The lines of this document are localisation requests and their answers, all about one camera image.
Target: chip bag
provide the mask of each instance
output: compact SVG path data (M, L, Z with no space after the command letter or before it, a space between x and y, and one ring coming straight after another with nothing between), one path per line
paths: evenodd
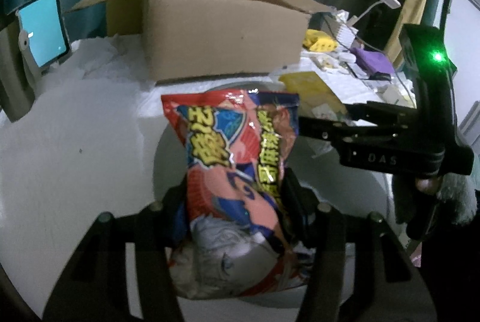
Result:
M186 236L170 256L180 296L250 296L305 283L280 199L298 135L296 94L221 90L163 95L186 148Z

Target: open cardboard box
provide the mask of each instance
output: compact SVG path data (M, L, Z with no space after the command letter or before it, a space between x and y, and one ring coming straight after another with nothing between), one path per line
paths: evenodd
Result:
M72 10L107 0L81 0ZM143 45L155 81L268 74L298 63L313 0L143 0Z

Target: blue screen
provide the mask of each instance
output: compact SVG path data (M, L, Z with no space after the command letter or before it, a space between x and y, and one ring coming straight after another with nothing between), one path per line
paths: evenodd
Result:
M28 32L30 50L39 67L67 51L57 0L37 0L18 11L22 28Z

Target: plastic bag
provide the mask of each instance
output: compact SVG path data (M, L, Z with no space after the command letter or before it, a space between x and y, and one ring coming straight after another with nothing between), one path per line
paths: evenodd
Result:
M170 257L178 294L214 299L304 284L279 193L299 97L222 90L162 102L188 163L178 216L188 229Z

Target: snack bag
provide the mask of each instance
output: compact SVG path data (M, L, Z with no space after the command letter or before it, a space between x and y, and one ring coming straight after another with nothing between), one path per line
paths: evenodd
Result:
M298 96L221 90L162 102L188 162L188 233L169 260L178 294L214 299L304 284L279 193Z

